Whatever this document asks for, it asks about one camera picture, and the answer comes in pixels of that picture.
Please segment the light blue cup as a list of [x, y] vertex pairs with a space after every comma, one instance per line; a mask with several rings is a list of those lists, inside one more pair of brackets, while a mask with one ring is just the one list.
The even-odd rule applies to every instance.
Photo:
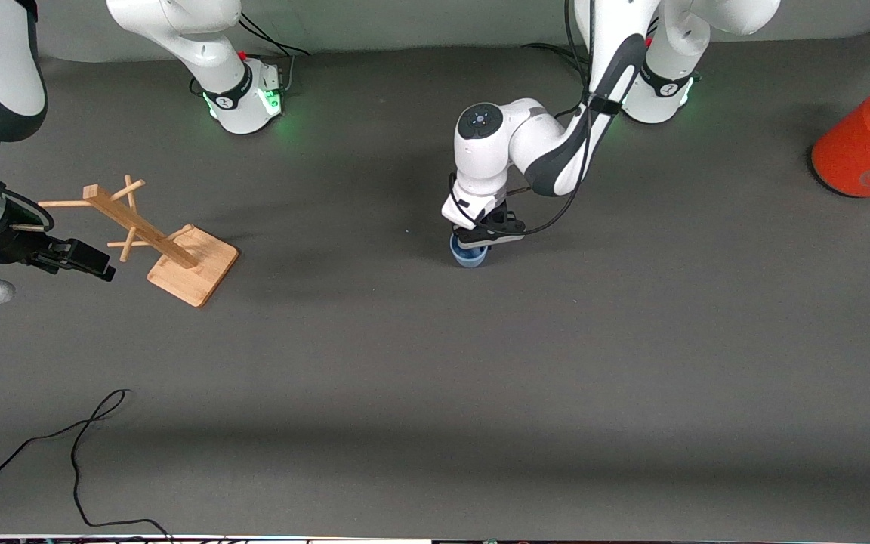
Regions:
[[489, 247], [463, 248], [457, 235], [453, 234], [449, 241], [450, 252], [455, 261], [465, 268], [479, 267], [486, 260]]

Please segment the wooden mug tree rack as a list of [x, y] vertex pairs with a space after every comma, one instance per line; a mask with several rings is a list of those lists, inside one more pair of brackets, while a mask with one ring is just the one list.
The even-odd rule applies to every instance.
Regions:
[[128, 262], [137, 247], [155, 249], [160, 257], [147, 274], [148, 281], [191, 307], [204, 307], [238, 261], [239, 250], [193, 224], [170, 234], [162, 232], [138, 213], [135, 193], [145, 181], [125, 175], [124, 184], [115, 193], [93, 184], [82, 188], [81, 199], [38, 204], [45, 209], [93, 208], [107, 216], [125, 230], [124, 239], [106, 244], [120, 251], [120, 262]]

